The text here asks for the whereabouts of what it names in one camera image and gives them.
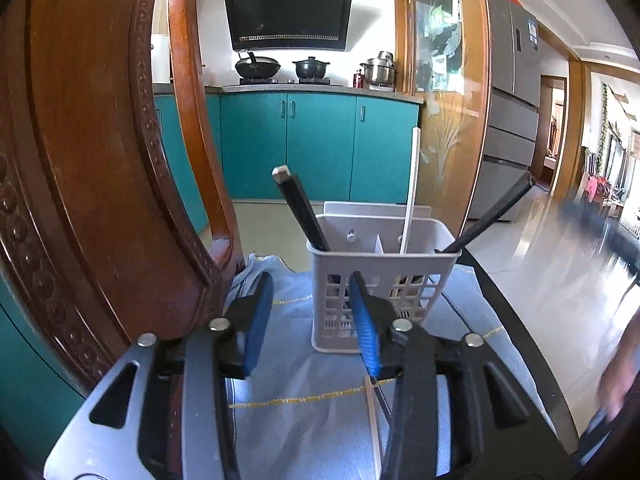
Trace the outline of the person right hand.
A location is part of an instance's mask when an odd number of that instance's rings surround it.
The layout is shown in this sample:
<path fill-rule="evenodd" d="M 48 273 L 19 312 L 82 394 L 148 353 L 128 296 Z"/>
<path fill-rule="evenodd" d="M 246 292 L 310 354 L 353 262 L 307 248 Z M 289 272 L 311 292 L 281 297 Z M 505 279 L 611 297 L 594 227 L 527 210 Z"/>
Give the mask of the person right hand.
<path fill-rule="evenodd" d="M 620 338 L 613 359 L 608 363 L 599 382 L 600 409 L 605 411 L 606 418 L 610 422 L 620 414 L 626 394 L 638 374 L 634 364 L 638 347 L 639 327 L 630 323 Z"/>

